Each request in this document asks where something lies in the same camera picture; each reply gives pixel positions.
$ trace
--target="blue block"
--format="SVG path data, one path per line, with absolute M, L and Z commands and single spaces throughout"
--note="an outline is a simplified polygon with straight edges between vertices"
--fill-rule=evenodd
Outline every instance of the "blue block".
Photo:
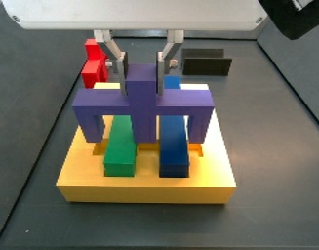
M 181 77 L 166 76 L 166 89 L 181 89 Z M 163 178 L 189 177 L 189 153 L 186 122 L 183 116 L 160 116 L 159 176 Z

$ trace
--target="gray table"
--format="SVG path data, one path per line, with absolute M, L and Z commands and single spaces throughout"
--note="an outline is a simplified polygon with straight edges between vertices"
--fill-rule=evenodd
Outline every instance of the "gray table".
M 154 63 L 164 40 L 118 43 L 130 52 L 131 63 Z M 0 249 L 319 247 L 318 124 L 255 42 L 187 40 L 185 48 L 225 48 L 226 57 L 234 59 L 227 77 L 183 77 L 185 83 L 207 83 L 214 95 L 238 182 L 231 202 L 67 203 L 55 182 L 78 126 L 71 97 Z

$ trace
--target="green rectangular block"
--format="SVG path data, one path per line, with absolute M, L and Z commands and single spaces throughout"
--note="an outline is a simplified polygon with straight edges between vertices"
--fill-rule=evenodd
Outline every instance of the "green rectangular block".
M 128 115 L 114 116 L 110 142 L 104 154 L 104 175 L 108 177 L 132 177 L 136 143 Z

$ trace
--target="yellow base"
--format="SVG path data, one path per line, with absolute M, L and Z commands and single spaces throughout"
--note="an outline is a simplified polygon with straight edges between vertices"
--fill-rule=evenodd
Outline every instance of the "yellow base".
M 104 119 L 106 132 L 111 120 Z M 189 178 L 159 178 L 159 153 L 148 147 L 138 149 L 135 177 L 104 177 L 104 155 L 98 148 L 104 147 L 106 141 L 107 138 L 103 145 L 88 144 L 78 128 L 56 184 L 68 201 L 189 204 L 230 201 L 237 182 L 215 111 L 202 145 L 203 157 L 198 156 L 198 149 L 189 147 Z

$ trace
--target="purple arch block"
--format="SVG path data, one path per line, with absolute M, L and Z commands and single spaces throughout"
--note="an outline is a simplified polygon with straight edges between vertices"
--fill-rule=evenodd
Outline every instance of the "purple arch block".
M 156 115 L 189 115 L 187 135 L 191 143 L 203 143 L 214 102 L 209 90 L 166 90 L 156 96 L 155 64 L 130 66 L 127 92 L 79 89 L 74 111 L 86 140 L 100 143 L 104 133 L 102 115 L 130 115 L 136 143 L 155 142 Z

